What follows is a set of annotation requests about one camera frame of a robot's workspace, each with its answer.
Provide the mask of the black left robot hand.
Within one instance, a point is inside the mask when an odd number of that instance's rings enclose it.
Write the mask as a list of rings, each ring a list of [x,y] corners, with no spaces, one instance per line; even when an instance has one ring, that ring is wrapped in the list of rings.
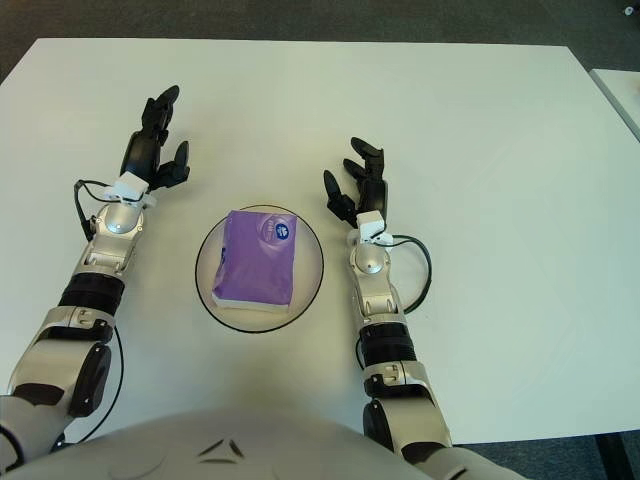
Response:
[[[169,87],[157,98],[148,98],[141,116],[141,128],[129,140],[120,174],[129,172],[146,184],[146,193],[159,188],[172,188],[188,180],[189,142],[183,141],[172,161],[160,164],[161,149],[169,136],[174,103],[179,97],[177,85]]]

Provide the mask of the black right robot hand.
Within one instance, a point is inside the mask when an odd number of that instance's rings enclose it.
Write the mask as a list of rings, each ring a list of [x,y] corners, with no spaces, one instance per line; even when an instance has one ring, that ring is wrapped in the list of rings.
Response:
[[[356,228],[358,214],[378,211],[382,219],[386,220],[388,185],[383,178],[384,150],[358,137],[352,137],[350,144],[364,161],[364,165],[360,165],[348,158],[343,160],[344,169],[356,182],[358,202],[341,192],[337,180],[329,170],[323,172],[323,181],[328,197],[327,208],[339,220]]]

